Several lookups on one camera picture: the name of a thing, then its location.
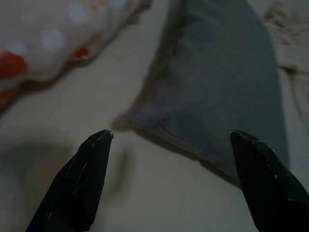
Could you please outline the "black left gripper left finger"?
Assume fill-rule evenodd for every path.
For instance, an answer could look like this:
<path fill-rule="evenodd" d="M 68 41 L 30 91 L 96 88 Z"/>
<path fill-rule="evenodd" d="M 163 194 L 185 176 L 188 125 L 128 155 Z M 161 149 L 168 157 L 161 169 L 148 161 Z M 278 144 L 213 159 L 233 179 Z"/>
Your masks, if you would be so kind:
<path fill-rule="evenodd" d="M 53 179 L 25 232 L 87 232 L 105 182 L 113 133 L 89 136 Z"/>

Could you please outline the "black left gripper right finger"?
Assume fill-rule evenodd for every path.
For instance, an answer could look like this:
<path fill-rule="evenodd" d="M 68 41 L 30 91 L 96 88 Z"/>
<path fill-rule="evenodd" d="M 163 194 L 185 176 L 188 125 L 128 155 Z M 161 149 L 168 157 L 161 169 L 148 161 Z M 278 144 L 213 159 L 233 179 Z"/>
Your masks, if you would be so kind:
<path fill-rule="evenodd" d="M 259 232 L 309 232 L 309 193 L 273 149 L 239 130 L 230 142 L 242 193 Z"/>

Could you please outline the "grey pillow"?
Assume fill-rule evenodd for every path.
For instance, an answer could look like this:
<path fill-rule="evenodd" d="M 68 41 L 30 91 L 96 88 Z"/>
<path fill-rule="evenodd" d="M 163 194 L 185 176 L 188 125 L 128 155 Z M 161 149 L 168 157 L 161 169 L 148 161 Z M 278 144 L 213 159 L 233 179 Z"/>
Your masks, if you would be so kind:
<path fill-rule="evenodd" d="M 247 0 L 180 0 L 169 11 L 141 93 L 112 124 L 197 159 L 238 184 L 229 134 L 290 157 L 271 38 Z"/>

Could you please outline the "white pillow with red spots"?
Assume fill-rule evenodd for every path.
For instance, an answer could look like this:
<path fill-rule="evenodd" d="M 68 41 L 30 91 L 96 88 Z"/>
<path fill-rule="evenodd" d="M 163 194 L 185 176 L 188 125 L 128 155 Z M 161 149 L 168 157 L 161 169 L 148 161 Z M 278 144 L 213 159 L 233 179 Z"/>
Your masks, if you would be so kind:
<path fill-rule="evenodd" d="M 28 82 L 93 58 L 152 0 L 0 0 L 0 110 Z"/>

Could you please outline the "beige blanket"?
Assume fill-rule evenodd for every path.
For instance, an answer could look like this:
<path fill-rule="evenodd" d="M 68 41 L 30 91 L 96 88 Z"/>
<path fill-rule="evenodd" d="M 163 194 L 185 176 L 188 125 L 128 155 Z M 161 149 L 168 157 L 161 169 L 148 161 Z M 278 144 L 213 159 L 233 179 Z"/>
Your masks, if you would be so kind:
<path fill-rule="evenodd" d="M 263 20 L 278 66 L 309 74 L 309 0 L 247 0 Z"/>

